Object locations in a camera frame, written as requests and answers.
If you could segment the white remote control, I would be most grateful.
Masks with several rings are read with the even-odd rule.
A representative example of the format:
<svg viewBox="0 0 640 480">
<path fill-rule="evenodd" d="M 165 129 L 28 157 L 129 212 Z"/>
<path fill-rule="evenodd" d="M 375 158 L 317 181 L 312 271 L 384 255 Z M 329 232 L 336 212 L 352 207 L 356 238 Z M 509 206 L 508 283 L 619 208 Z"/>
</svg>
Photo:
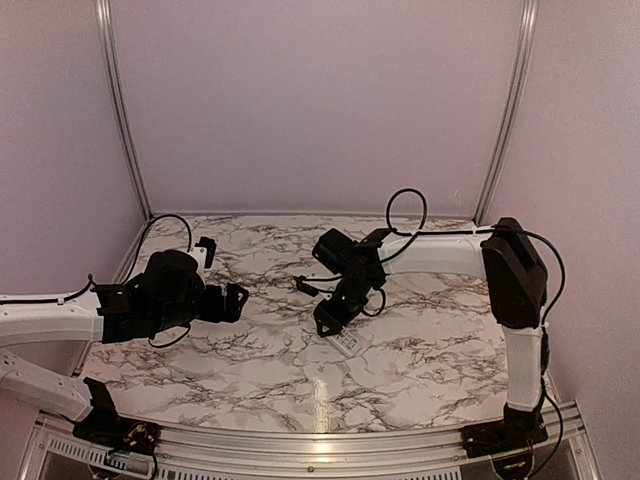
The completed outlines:
<svg viewBox="0 0 640 480">
<path fill-rule="evenodd" d="M 352 358 L 360 354 L 362 340 L 354 333 L 343 329 L 341 332 L 326 337 L 326 340 L 345 357 Z"/>
</svg>

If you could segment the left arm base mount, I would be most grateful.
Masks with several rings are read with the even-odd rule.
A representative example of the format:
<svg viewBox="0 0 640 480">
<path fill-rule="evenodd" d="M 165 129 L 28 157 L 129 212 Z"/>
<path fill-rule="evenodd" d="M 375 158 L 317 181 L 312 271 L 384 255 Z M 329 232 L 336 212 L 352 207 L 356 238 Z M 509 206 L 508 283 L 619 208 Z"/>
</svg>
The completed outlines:
<svg viewBox="0 0 640 480">
<path fill-rule="evenodd" d="M 83 383 L 89 389 L 91 410 L 84 419 L 74 422 L 73 436 L 112 451 L 153 455 L 160 426 L 121 416 L 104 383 L 89 377 L 84 378 Z"/>
</svg>

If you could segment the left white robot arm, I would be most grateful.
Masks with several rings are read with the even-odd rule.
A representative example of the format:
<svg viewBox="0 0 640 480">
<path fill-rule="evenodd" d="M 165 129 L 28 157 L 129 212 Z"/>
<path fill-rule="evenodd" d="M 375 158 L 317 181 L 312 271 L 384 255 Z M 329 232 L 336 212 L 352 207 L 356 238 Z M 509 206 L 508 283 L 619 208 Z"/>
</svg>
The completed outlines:
<svg viewBox="0 0 640 480">
<path fill-rule="evenodd" d="M 86 426 L 106 445 L 125 438 L 126 423 L 109 408 L 100 382 L 58 374 L 26 361 L 13 348 L 29 343 L 82 341 L 114 344 L 152 340 L 192 321 L 234 323 L 248 291 L 233 283 L 208 285 L 213 263 L 204 248 L 188 253 L 153 253 L 144 270 L 123 284 L 89 283 L 80 291 L 52 298 L 5 297 L 1 300 L 1 393 Z"/>
</svg>

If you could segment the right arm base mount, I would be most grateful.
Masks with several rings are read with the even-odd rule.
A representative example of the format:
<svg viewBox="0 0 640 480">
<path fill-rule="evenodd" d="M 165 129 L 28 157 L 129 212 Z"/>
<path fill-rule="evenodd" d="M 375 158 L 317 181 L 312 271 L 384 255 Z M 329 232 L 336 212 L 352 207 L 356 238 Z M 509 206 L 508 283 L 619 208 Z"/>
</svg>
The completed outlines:
<svg viewBox="0 0 640 480">
<path fill-rule="evenodd" d="M 474 424 L 461 429 L 462 444 L 468 458 L 529 448 L 549 436 L 538 406 L 530 412 L 504 405 L 501 420 Z"/>
</svg>

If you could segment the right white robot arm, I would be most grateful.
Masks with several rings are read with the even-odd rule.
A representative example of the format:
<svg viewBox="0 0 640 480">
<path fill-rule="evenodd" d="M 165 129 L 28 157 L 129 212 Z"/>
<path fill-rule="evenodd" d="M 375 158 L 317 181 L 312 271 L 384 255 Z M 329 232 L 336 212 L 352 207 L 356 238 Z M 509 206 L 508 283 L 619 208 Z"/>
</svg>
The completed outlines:
<svg viewBox="0 0 640 480">
<path fill-rule="evenodd" d="M 379 228 L 360 241 L 332 228 L 313 257 L 339 282 L 313 312 L 321 337 L 338 335 L 362 314 L 372 290 L 396 274 L 456 274 L 486 282 L 491 313 L 507 349 L 508 393 L 495 438 L 515 448 L 529 437 L 544 402 L 543 311 L 548 272 L 527 233 L 513 218 L 461 232 L 417 232 L 402 240 Z"/>
</svg>

